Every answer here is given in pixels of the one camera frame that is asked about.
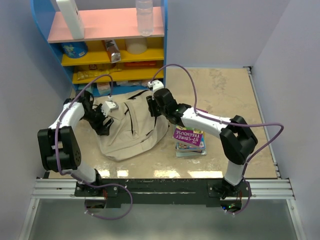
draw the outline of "white bottle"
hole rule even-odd
[[[138,31],[144,36],[150,36],[154,31],[153,0],[135,0]]]
[[[56,3],[73,39],[84,39],[85,27],[79,15],[75,0],[56,0]]]

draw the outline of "book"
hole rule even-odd
[[[194,151],[176,151],[175,156],[177,158],[187,158],[187,157],[199,157],[207,155],[207,151],[203,150],[201,153],[197,153]]]
[[[198,111],[207,113],[207,111],[197,109]],[[182,127],[175,125],[173,138],[177,143],[185,144],[193,148],[201,148],[200,144],[203,139],[204,132],[193,127]]]
[[[198,152],[201,154],[201,152],[206,149],[205,135],[202,134],[200,144],[197,147],[177,142],[175,144],[175,149],[177,152]]]

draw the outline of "backpack zipper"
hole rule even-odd
[[[133,135],[133,134],[134,134],[134,130],[133,130],[133,128],[134,128],[134,124],[133,124],[133,122],[132,122],[131,112],[130,112],[130,110],[129,110],[128,105],[127,105],[125,102],[124,102],[124,104],[125,104],[125,105],[126,105],[126,107],[128,108],[127,112],[129,112],[129,115],[130,115],[130,121],[131,121],[131,134]]]
[[[153,130],[155,130],[156,124],[157,124],[157,117],[155,116],[155,117],[154,117],[154,126],[153,126],[153,129],[152,129],[150,132],[148,132],[148,133],[146,134],[146,136],[148,136]]]

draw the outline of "marble floor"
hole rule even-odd
[[[190,68],[198,93],[197,107],[221,117],[240,115],[249,124],[261,123],[251,82],[244,68]],[[195,98],[187,74],[179,68],[166,73],[166,87],[178,103],[193,105]],[[262,127],[252,129],[258,146],[267,139]],[[104,157],[97,144],[95,132],[86,121],[80,121],[75,136],[82,160],[96,168],[104,178],[221,178],[227,170],[228,160],[219,139],[206,134],[206,156],[176,158],[173,130],[151,150],[120,162]],[[247,178],[276,178],[269,148],[260,152],[249,164]],[[50,173],[50,178],[67,178]]]

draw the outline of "snack package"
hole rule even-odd
[[[117,64],[90,64],[77,66],[77,80],[96,78],[102,74],[111,74],[121,71],[122,68]]]
[[[148,82],[150,82],[151,79],[144,79],[144,80],[141,80],[141,86],[143,87],[147,87],[148,86]]]
[[[115,40],[104,40],[103,41],[106,52],[109,56],[111,63],[121,61],[121,54]]]
[[[141,86],[141,80],[117,81],[116,84],[119,86],[126,86],[126,87]]]
[[[111,92],[109,82],[98,82],[96,84],[96,87],[100,95],[107,95],[107,94],[110,94]]]

